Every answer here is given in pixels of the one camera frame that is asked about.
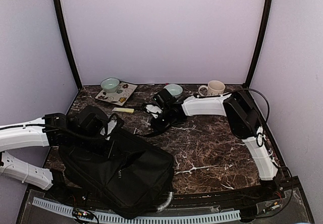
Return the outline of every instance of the black marble table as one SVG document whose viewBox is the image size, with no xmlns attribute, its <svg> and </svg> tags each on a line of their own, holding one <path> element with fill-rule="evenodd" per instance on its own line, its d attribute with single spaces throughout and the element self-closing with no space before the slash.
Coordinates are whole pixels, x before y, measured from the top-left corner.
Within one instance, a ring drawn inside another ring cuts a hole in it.
<svg viewBox="0 0 323 224">
<path fill-rule="evenodd" d="M 164 85 L 139 85 L 124 107 L 153 102 L 152 96 Z M 197 92 L 199 85 L 182 85 L 184 95 Z M 240 85 L 227 85 L 230 92 Z M 85 86 L 68 112 L 75 116 L 87 105 L 101 108 L 107 115 L 116 105 L 94 99 L 100 86 Z M 118 113 L 125 121 L 124 128 L 132 133 L 151 132 L 151 116 L 142 111 Z M 146 139 L 175 158 L 173 186 L 176 194 L 197 194 L 241 189 L 259 185 L 256 165 L 243 142 L 233 136 L 223 116 L 193 116 L 182 126 L 170 128 L 160 136 Z M 45 167 L 64 170 L 57 147 L 53 147 Z"/>
</svg>

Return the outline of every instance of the patterned tray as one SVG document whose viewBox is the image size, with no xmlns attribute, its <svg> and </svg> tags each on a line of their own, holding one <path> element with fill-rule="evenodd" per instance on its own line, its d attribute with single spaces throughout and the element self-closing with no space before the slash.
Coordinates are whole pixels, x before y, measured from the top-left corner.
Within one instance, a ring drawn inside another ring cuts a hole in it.
<svg viewBox="0 0 323 224">
<path fill-rule="evenodd" d="M 120 88 L 114 93 L 106 93 L 101 90 L 95 99 L 123 106 L 138 85 L 121 82 L 119 86 Z"/>
</svg>

